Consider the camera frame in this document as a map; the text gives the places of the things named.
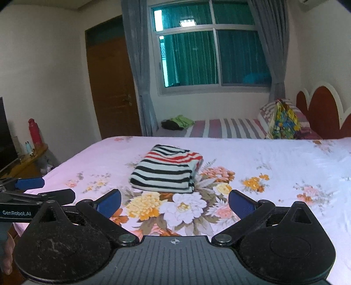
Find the ribbed gray surface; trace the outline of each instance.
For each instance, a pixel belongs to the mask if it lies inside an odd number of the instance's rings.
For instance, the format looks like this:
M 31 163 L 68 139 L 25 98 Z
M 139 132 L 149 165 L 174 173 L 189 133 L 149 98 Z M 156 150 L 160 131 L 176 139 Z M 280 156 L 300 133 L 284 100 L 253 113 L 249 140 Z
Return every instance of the ribbed gray surface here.
M 34 285 L 26 281 L 24 285 Z M 152 237 L 117 251 L 93 277 L 74 285 L 270 285 L 248 272 L 228 248 L 210 245 L 205 236 Z

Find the floral bedsheet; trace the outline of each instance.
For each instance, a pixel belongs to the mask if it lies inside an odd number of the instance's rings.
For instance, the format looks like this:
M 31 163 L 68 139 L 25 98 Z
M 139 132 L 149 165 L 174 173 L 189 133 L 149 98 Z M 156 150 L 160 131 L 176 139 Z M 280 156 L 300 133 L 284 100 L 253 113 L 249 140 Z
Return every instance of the floral bedsheet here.
M 193 193 L 147 192 L 130 186 L 129 175 L 156 144 L 203 155 Z M 116 137 L 88 147 L 44 179 L 43 189 L 27 193 L 71 188 L 76 193 L 76 203 L 119 189 L 122 206 L 111 220 L 140 238 L 211 238 L 239 220 L 228 206 L 232 189 L 254 200 L 270 200 L 277 206 L 304 201 L 336 248 L 337 259 L 329 282 L 350 283 L 351 138 L 312 141 Z M 19 234 L 26 226 L 15 224 Z

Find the window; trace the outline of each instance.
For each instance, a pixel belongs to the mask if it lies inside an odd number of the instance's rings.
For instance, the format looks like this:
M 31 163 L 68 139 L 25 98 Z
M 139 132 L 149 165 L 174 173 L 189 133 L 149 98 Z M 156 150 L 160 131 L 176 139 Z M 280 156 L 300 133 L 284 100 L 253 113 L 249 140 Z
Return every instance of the window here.
M 245 1 L 183 1 L 152 7 L 162 93 L 269 87 L 266 64 Z

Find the green folded clothing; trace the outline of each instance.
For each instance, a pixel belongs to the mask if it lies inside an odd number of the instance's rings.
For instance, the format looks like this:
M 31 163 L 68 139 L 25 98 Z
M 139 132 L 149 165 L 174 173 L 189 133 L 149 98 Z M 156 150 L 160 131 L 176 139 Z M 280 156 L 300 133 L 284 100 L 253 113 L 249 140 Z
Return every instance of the green folded clothing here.
M 183 115 L 179 115 L 175 118 L 170 119 L 170 121 L 175 122 L 180 128 L 188 128 L 192 126 L 195 122 L 184 117 Z

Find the television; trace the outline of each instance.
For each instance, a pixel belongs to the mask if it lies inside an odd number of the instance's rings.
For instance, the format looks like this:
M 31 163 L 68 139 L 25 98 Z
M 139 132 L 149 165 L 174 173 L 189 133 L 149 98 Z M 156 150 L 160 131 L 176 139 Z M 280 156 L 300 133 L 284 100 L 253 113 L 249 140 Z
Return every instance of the television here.
M 0 173 L 17 160 L 18 155 L 8 128 L 4 101 L 0 97 Z

